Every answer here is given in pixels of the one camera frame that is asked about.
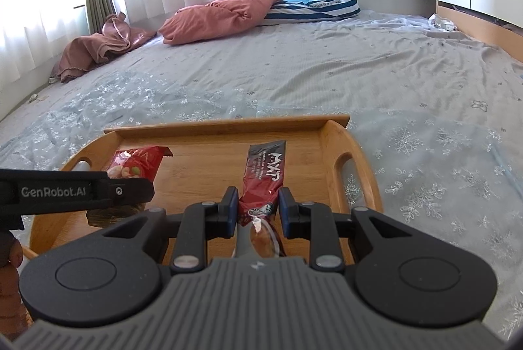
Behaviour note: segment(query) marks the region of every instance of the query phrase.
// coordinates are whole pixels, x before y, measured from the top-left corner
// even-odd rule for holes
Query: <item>pink cloth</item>
[[[241,33],[259,25],[276,0],[215,0],[180,9],[158,32],[165,44],[185,44]]]
[[[109,15],[102,34],[77,37],[71,41],[54,66],[52,76],[58,77],[60,81],[72,80],[142,46],[156,35],[156,31],[130,27],[125,18],[121,12],[118,16]]]

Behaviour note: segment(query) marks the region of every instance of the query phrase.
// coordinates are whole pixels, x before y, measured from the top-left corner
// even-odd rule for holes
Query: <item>snack package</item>
[[[285,143],[270,142],[249,148],[243,195],[238,206],[233,257],[285,256],[272,223],[278,207],[278,189],[283,185]]]
[[[172,157],[166,146],[147,146],[137,149],[117,150],[107,168],[110,179],[145,177],[154,181],[163,157]],[[145,204],[115,206],[103,210],[87,211],[90,226],[107,227],[145,209]]]

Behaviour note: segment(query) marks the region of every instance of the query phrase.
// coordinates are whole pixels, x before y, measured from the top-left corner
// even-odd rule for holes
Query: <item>wooden tray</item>
[[[174,156],[163,158],[154,180],[155,196],[148,206],[162,207],[168,214],[180,213],[195,202],[219,201],[227,186],[236,186],[241,194],[249,146],[282,139],[287,141],[284,185],[291,189],[296,201],[322,202],[334,212],[346,212],[341,168],[352,158],[366,205],[382,212],[370,165],[356,140],[345,130],[349,118],[254,118],[108,129],[104,136],[72,157],[63,170],[71,170],[81,160],[87,161],[91,170],[105,170],[117,149],[168,146]],[[278,217],[276,228],[283,236]],[[40,254],[95,230],[87,224],[85,211],[39,215],[33,222],[30,249]],[[234,245],[235,239],[212,240],[209,259],[230,257]],[[309,243],[304,239],[284,239],[283,245],[288,255],[308,257]],[[348,250],[345,255],[350,262]]]

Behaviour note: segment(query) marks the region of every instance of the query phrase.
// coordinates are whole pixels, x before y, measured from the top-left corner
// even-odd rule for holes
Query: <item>pillow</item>
[[[277,0],[262,25],[331,21],[360,13],[357,0]]]
[[[185,44],[241,33],[259,25],[276,0],[215,0],[180,9],[158,32],[165,44]]]

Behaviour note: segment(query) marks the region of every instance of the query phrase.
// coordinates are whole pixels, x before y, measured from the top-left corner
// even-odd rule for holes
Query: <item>gray bed sheet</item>
[[[348,112],[385,212],[494,267],[485,321],[508,338],[523,323],[522,69],[424,18],[370,11],[180,47],[156,38],[3,120],[0,167],[59,168],[109,125]],[[345,180],[361,203],[351,165]]]

